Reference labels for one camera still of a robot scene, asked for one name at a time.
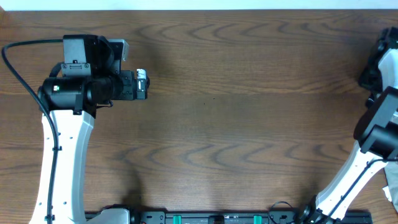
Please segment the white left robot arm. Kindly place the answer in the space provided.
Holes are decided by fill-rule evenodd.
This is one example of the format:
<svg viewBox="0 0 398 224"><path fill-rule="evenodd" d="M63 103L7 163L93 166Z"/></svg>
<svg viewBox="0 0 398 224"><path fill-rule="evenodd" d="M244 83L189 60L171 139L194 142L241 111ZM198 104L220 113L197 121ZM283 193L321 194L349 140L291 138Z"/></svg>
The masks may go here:
<svg viewBox="0 0 398 224"><path fill-rule="evenodd" d="M83 204L86 153L96 112L115 100L147 98L144 69L105 70L96 75L58 76L52 70L39 88L44 106L44 153L37 201L31 223L129 223L126 208L100 212L87 219Z"/></svg>

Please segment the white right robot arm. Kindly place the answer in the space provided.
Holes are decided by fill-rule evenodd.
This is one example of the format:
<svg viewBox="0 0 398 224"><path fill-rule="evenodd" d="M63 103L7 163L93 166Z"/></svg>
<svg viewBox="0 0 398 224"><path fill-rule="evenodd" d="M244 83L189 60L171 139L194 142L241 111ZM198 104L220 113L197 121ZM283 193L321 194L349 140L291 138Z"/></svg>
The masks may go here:
<svg viewBox="0 0 398 224"><path fill-rule="evenodd" d="M328 186L314 196L295 223L372 223L369 212L348 207L369 180L397 161L397 28L383 29L359 76L368 90L367 111L353 133L349 158Z"/></svg>

